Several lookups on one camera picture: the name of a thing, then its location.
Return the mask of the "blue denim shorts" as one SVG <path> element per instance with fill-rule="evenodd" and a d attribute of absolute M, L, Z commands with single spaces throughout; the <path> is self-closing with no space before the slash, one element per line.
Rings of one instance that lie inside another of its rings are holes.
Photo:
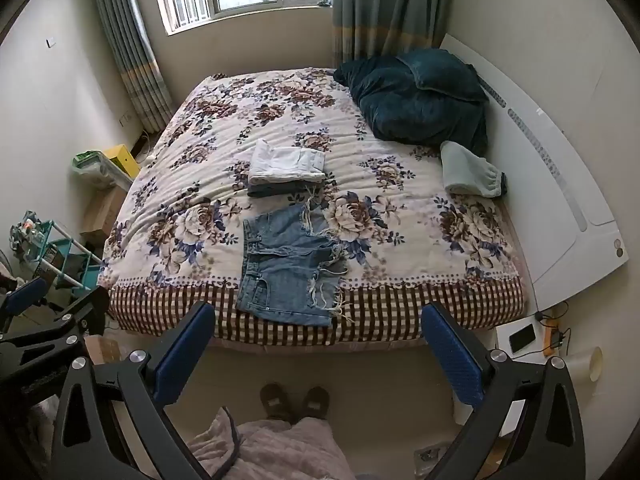
<path fill-rule="evenodd" d="M 316 205 L 297 204 L 243 221 L 236 307 L 263 320 L 326 327 L 342 310 L 346 249 Z"/>

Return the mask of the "teal shelf rack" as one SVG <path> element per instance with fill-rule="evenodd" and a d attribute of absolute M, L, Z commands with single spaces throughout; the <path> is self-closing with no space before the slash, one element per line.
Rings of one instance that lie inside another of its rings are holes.
<path fill-rule="evenodd" d="M 10 227 L 9 244 L 15 258 L 55 289 L 74 297 L 96 287 L 103 260 L 53 220 L 40 220 L 28 210 Z"/>

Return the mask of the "white nightstand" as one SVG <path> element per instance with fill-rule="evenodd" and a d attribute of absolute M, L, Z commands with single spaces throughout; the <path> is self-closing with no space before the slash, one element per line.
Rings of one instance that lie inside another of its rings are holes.
<path fill-rule="evenodd" d="M 546 329 L 533 316 L 496 327 L 496 347 L 506 352 L 513 361 L 544 364 L 544 331 Z"/>

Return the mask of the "black phone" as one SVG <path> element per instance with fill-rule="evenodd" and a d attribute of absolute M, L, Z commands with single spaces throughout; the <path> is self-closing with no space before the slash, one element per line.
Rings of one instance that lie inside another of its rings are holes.
<path fill-rule="evenodd" d="M 536 341 L 536 332 L 532 323 L 529 323 L 509 336 L 509 344 L 512 353 L 518 353 Z"/>

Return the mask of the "paper cup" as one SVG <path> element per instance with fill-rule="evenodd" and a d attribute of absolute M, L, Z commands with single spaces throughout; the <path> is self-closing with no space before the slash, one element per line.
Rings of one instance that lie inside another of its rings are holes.
<path fill-rule="evenodd" d="M 603 352 L 600 347 L 572 353 L 565 358 L 565 364 L 574 385 L 595 384 L 603 370 Z"/>

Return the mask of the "green plastic bag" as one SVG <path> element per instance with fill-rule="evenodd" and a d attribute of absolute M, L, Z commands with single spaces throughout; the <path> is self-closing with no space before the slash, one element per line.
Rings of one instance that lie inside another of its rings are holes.
<path fill-rule="evenodd" d="M 103 190 L 117 185 L 118 168 L 101 151 L 85 151 L 74 156 L 72 171 L 75 176 Z"/>

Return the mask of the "yellow box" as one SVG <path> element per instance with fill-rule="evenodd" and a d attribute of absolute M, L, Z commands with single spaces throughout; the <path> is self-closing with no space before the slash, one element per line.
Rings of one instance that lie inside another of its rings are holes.
<path fill-rule="evenodd" d="M 104 155 L 128 177 L 135 179 L 140 167 L 125 144 L 118 144 L 103 151 Z"/>

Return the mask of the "floral bed blanket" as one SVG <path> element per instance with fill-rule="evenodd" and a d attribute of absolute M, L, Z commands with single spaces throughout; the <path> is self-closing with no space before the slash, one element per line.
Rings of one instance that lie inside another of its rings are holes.
<path fill-rule="evenodd" d="M 312 148 L 326 177 L 311 192 L 247 195 L 256 143 Z M 342 310 L 326 327 L 240 311 L 243 221 L 316 205 L 346 249 Z M 436 301 L 464 327 L 523 316 L 514 239 L 492 200 L 449 195 L 429 148 L 378 140 L 329 70 L 272 70 L 204 79 L 145 159 L 108 237 L 98 282 L 123 330 L 158 336 L 192 304 L 215 309 L 231 348 L 361 351 L 413 346 Z"/>

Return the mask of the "pink quilted trousers leg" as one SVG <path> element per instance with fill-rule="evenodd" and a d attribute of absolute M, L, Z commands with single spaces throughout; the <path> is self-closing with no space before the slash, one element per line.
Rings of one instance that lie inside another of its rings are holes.
<path fill-rule="evenodd" d="M 238 425 L 220 408 L 209 428 L 188 443 L 209 479 L 352 479 L 355 474 L 328 422 L 291 425 L 261 419 Z"/>

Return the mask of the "right brown slipper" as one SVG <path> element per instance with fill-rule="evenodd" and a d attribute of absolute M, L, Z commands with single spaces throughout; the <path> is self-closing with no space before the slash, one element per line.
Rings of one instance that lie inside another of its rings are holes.
<path fill-rule="evenodd" d="M 315 418 L 325 420 L 330 407 L 330 394 L 325 388 L 315 386 L 307 391 L 302 407 L 300 408 L 299 419 Z"/>

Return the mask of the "white headboard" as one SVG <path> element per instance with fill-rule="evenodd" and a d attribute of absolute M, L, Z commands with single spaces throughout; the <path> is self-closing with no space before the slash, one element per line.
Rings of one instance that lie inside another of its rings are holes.
<path fill-rule="evenodd" d="M 494 64 L 453 36 L 442 48 L 472 65 L 488 97 L 486 158 L 506 174 L 502 203 L 528 275 L 533 310 L 560 304 L 628 260 L 596 180 L 549 115 Z"/>

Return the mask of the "light green folded cloth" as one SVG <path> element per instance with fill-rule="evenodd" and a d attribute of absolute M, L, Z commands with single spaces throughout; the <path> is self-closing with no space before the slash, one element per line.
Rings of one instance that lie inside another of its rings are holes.
<path fill-rule="evenodd" d="M 480 196 L 495 200 L 506 194 L 506 174 L 452 141 L 440 146 L 442 183 L 449 194 Z"/>

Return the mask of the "folded dark garment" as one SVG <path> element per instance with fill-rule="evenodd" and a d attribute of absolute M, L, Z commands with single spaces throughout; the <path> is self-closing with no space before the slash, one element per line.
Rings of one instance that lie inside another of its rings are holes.
<path fill-rule="evenodd" d="M 318 183 L 308 181 L 267 182 L 250 184 L 247 195 L 254 198 L 263 198 L 278 195 L 298 194 L 311 192 Z"/>

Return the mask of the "left striped curtain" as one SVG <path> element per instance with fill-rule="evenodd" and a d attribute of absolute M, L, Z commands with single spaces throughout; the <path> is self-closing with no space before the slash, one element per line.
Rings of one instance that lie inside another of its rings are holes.
<path fill-rule="evenodd" d="M 138 0 L 96 0 L 107 42 L 143 129 L 161 133 L 175 113 Z"/>

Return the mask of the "folded white garment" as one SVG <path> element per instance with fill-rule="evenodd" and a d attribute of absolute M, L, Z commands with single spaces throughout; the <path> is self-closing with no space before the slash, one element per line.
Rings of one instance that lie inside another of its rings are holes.
<path fill-rule="evenodd" d="M 325 163 L 326 155 L 312 148 L 277 148 L 259 140 L 250 160 L 248 183 L 321 182 L 326 177 Z"/>

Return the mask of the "dark teal velvet quilt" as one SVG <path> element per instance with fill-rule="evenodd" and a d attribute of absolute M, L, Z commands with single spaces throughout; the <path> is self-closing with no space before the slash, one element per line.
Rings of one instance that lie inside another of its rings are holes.
<path fill-rule="evenodd" d="M 488 149 L 486 106 L 463 102 L 416 88 L 412 73 L 397 55 L 344 62 L 334 80 L 347 87 L 352 100 L 380 140 L 437 150 L 445 141 L 483 156 Z"/>

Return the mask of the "dark teal pillow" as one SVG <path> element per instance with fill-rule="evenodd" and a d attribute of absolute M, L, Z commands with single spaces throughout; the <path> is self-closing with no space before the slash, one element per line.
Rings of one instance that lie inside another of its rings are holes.
<path fill-rule="evenodd" d="M 397 55 L 412 73 L 416 88 L 463 102 L 483 102 L 487 96 L 475 68 L 444 49 L 422 49 Z"/>

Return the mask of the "right teal curtain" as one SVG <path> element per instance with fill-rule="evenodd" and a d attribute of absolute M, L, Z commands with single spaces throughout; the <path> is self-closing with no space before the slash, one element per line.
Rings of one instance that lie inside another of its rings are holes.
<path fill-rule="evenodd" d="M 437 48 L 451 0 L 333 0 L 333 61 Z"/>

